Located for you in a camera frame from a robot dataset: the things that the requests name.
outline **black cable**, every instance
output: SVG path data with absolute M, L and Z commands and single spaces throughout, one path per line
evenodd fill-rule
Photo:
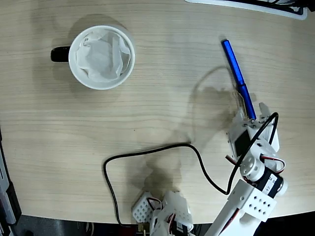
M 276 133 L 276 130 L 277 130 L 278 120 L 279 120 L 279 116 L 276 116 L 275 117 L 275 122 L 274 122 L 274 127 L 272 129 L 272 132 L 271 132 L 271 135 L 270 135 L 270 139 L 269 139 L 269 144 L 270 145 L 272 144 L 272 141 L 274 139 L 274 136 L 275 136 L 275 133 Z
M 128 154 L 122 154 L 122 155 L 117 155 L 117 156 L 113 156 L 109 159 L 107 159 L 104 164 L 103 164 L 103 172 L 104 172 L 104 176 L 105 176 L 105 179 L 106 179 L 106 182 L 108 184 L 108 187 L 110 189 L 110 192 L 112 194 L 112 197 L 113 197 L 113 201 L 114 201 L 114 207 L 115 207 L 115 213 L 116 213 L 116 218 L 117 218 L 117 222 L 120 226 L 122 227 L 129 227 L 129 226 L 126 226 L 126 225 L 123 225 L 120 221 L 120 218 L 119 218 L 119 210 L 118 210 L 118 203 L 117 203 L 117 199 L 116 199 L 116 196 L 115 196 L 115 192 L 113 190 L 113 187 L 112 187 L 112 184 L 110 183 L 110 180 L 108 178 L 108 174 L 107 174 L 107 170 L 106 170 L 106 166 L 107 164 L 112 161 L 112 160 L 115 160 L 115 159 L 119 159 L 119 158 L 125 158 L 125 157 L 131 157 L 131 156 L 140 156 L 140 155 L 146 155 L 146 154 L 152 154 L 152 153 L 155 153 L 155 152 L 159 152 L 159 151 L 164 151 L 164 150 L 168 150 L 168 149 L 172 149 L 172 148 L 179 148 L 179 147 L 188 147 L 188 148 L 191 148 L 195 154 L 197 155 L 197 158 L 199 160 L 199 164 L 200 164 L 200 167 L 201 167 L 201 170 L 202 170 L 202 173 L 204 174 L 205 178 L 214 186 L 215 189 L 217 189 L 218 191 L 220 191 L 221 193 L 225 194 L 225 195 L 228 195 L 230 192 L 231 192 L 231 187 L 232 187 L 232 183 L 233 183 L 233 179 L 235 177 L 235 174 L 236 174 L 236 171 L 237 169 L 240 167 L 242 161 L 244 160 L 246 154 L 248 153 L 248 151 L 251 149 L 252 145 L 255 143 L 255 141 L 257 140 L 257 138 L 261 135 L 261 133 L 265 130 L 265 128 L 271 123 L 271 121 L 274 119 L 274 118 L 278 118 L 279 117 L 279 114 L 274 112 L 272 113 L 271 116 L 269 116 L 269 118 L 266 120 L 266 122 L 263 123 L 263 125 L 260 127 L 260 129 L 257 131 L 257 133 L 253 136 L 252 140 L 250 141 L 249 143 L 249 146 L 248 148 L 246 149 L 246 151 L 240 156 L 240 158 L 238 159 L 238 161 L 236 162 L 233 170 L 232 170 L 232 173 L 230 175 L 230 178 L 229 178 L 229 181 L 228 181 L 228 185 L 227 185 L 227 190 L 224 191 L 223 189 L 221 189 L 219 186 L 217 186 L 213 180 L 209 177 L 204 165 L 203 165 L 203 162 L 202 162 L 202 158 L 201 158 L 201 155 L 200 153 L 198 152 L 198 150 L 191 144 L 188 144 L 188 143 L 179 143 L 179 144 L 173 144 L 173 145 L 169 145 L 169 146 L 165 146 L 165 147 L 159 147 L 159 148 L 156 148 L 156 149 L 153 149 L 153 150 L 147 150 L 147 151 L 140 151 L 140 152 L 134 152 L 134 153 L 128 153 Z

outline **dark floor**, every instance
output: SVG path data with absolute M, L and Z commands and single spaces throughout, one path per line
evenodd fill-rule
M 299 215 L 268 219 L 266 223 L 260 224 L 255 236 L 279 236 L 291 235 L 295 230 L 313 230 L 312 221 L 315 212 Z M 94 236 L 142 236 L 136 233 L 137 228 L 124 229 L 116 224 L 94 225 Z M 196 236 L 203 236 L 211 224 L 195 225 L 194 233 Z M 32 216 L 21 216 L 18 224 L 14 227 L 16 236 L 90 236 L 92 224 L 84 222 L 63 221 L 46 219 Z

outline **black plastic part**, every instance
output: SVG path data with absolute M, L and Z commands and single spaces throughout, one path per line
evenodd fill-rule
M 188 236 L 188 229 L 185 225 L 174 221 L 171 225 L 172 235 L 174 236 Z
M 50 52 L 50 60 L 54 62 L 68 62 L 69 50 L 69 46 L 54 48 Z
M 274 198 L 278 192 L 278 189 L 280 188 L 280 186 L 284 180 L 280 175 L 276 174 L 275 172 L 273 172 L 269 168 L 265 167 L 265 172 L 264 172 L 262 178 L 256 182 L 254 182 L 254 183 L 257 184 L 257 186 L 255 186 L 255 187 L 257 189 L 259 189 L 260 191 L 262 191 L 265 188 L 268 180 L 271 178 L 271 175 L 274 175 L 277 178 L 277 180 L 274 181 L 274 185 L 270 189 L 268 196 L 271 198 Z
M 22 211 L 21 211 L 18 198 L 16 196 L 12 182 L 10 182 L 9 188 L 7 189 L 6 193 L 8 194 L 8 197 L 11 203 L 11 207 L 15 216 L 15 222 L 18 222 L 22 215 Z
M 250 138 L 250 135 L 248 134 L 248 131 L 246 130 L 235 141 L 236 155 L 237 156 L 242 155 L 246 151 L 246 149 L 248 148 L 250 142 L 251 142 L 251 138 Z

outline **white mug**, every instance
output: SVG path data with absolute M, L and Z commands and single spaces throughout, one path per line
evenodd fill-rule
M 119 78 L 108 81 L 106 83 L 91 80 L 88 77 L 88 74 L 83 69 L 79 68 L 76 63 L 76 52 L 79 49 L 81 41 L 87 34 L 91 33 L 93 30 L 96 29 L 111 30 L 120 35 L 128 44 L 131 53 L 130 62 L 126 71 L 123 74 L 121 74 Z M 54 62 L 69 62 L 69 66 L 74 77 L 86 87 L 97 90 L 112 89 L 122 84 L 128 78 L 128 76 L 131 74 L 133 70 L 135 63 L 134 40 L 131 34 L 121 26 L 118 25 L 93 26 L 78 34 L 78 36 L 76 36 L 70 47 L 65 46 L 54 48 L 50 53 L 50 58 Z

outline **cable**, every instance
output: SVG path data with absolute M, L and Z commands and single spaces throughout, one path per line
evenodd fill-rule
M 275 122 L 274 122 L 274 127 L 272 128 L 272 132 L 271 132 L 270 139 L 269 139 L 269 144 L 270 145 L 272 144 L 272 141 L 274 139 L 274 136 L 275 136 L 275 133 L 276 133 L 276 130 L 277 130 L 278 120 L 279 120 L 279 116 L 276 116 L 275 117 Z
M 119 210 L 118 210 L 118 203 L 117 203 L 117 199 L 116 199 L 116 196 L 115 196 L 115 192 L 114 192 L 114 189 L 112 187 L 112 184 L 110 183 L 110 180 L 109 180 L 109 177 L 108 177 L 108 174 L 107 174 L 107 170 L 106 170 L 106 166 L 107 164 L 112 161 L 112 160 L 115 160 L 115 159 L 119 159 L 119 158 L 125 158 L 125 157 L 131 157 L 131 156 L 140 156 L 140 155 L 146 155 L 146 154 L 152 154 L 152 153 L 155 153 L 155 152 L 159 152 L 159 151 L 164 151 L 164 150 L 168 150 L 168 149 L 172 149 L 172 148 L 179 148 L 179 147 L 188 147 L 188 148 L 191 148 L 195 154 L 197 155 L 197 158 L 199 160 L 199 164 L 200 164 L 200 167 L 201 167 L 201 170 L 202 170 L 202 173 L 203 175 L 205 176 L 205 178 L 209 181 L 210 184 L 213 185 L 213 187 L 215 189 L 217 189 L 218 191 L 220 191 L 221 193 L 225 194 L 225 195 L 228 195 L 230 192 L 231 192 L 231 188 L 232 188 L 232 183 L 233 183 L 233 179 L 235 177 L 235 174 L 236 174 L 236 171 L 237 169 L 240 167 L 242 161 L 244 160 L 246 154 L 248 153 L 248 151 L 251 149 L 252 145 L 255 143 L 255 141 L 257 140 L 257 138 L 261 135 L 261 133 L 266 129 L 266 127 L 271 123 L 271 121 L 274 119 L 274 118 L 277 118 L 279 117 L 279 114 L 274 112 L 272 113 L 271 116 L 269 116 L 269 118 L 262 124 L 262 126 L 260 127 L 260 129 L 257 131 L 257 133 L 253 136 L 252 140 L 250 141 L 249 143 L 249 146 L 247 147 L 246 151 L 240 156 L 240 158 L 238 159 L 238 161 L 236 162 L 232 172 L 231 172 L 231 175 L 230 175 L 230 178 L 228 180 L 228 185 L 227 185 L 227 190 L 224 191 L 223 189 L 221 189 L 218 185 L 216 185 L 213 180 L 209 177 L 204 165 L 203 165 L 203 162 L 202 162 L 202 158 L 201 158 L 201 155 L 200 153 L 198 152 L 198 150 L 191 144 L 188 144 L 188 143 L 179 143 L 179 144 L 173 144 L 173 145 L 169 145 L 169 146 L 165 146 L 165 147 L 159 147 L 159 148 L 156 148 L 156 149 L 153 149 L 153 150 L 147 150 L 147 151 L 140 151 L 140 152 L 134 152 L 134 153 L 128 153 L 128 154 L 122 154 L 122 155 L 117 155 L 117 156 L 113 156 L 113 157 L 110 157 L 108 158 L 104 164 L 103 164 L 103 172 L 104 172 L 104 176 L 105 176 L 105 180 L 108 184 L 108 187 L 110 189 L 110 192 L 112 194 L 112 197 L 113 197 L 113 201 L 114 201 L 114 207 L 115 207 L 115 214 L 116 214 L 116 218 L 117 218 L 117 222 L 120 226 L 122 227 L 129 227 L 129 226 L 126 226 L 126 225 L 123 225 L 120 221 L 120 218 L 119 218 Z
M 174 221 L 175 217 L 176 217 L 176 214 L 173 213 L 173 214 L 172 214 L 172 218 L 171 218 L 171 220 L 169 221 L 169 225 L 168 225 L 168 233 L 169 233 L 169 234 L 171 234 L 171 227 L 172 227 L 172 224 L 173 224 L 173 221 Z
M 260 158 L 264 159 L 264 160 L 280 161 L 283 164 L 283 167 L 280 170 L 276 171 L 277 174 L 282 173 L 284 171 L 284 169 L 285 169 L 285 161 L 283 161 L 280 158 L 269 157 L 269 156 L 261 156 Z
M 157 198 L 147 198 L 147 201 L 148 201 L 150 207 L 152 208 L 152 210 L 155 210 L 155 208 L 154 208 L 153 205 L 151 204 L 150 200 L 151 200 L 151 201 L 159 202 L 160 208 L 158 208 L 158 209 L 161 209 L 161 210 L 163 209 L 163 204 L 162 204 L 162 202 L 161 202 L 160 199 L 157 199 Z
M 234 218 L 236 217 L 237 213 L 239 212 L 240 210 L 237 208 L 235 210 L 235 212 L 233 213 L 233 215 L 231 216 L 231 218 L 228 220 L 228 222 L 225 224 L 225 226 L 223 227 L 223 229 L 221 230 L 220 234 L 231 224 L 231 222 L 234 220 Z

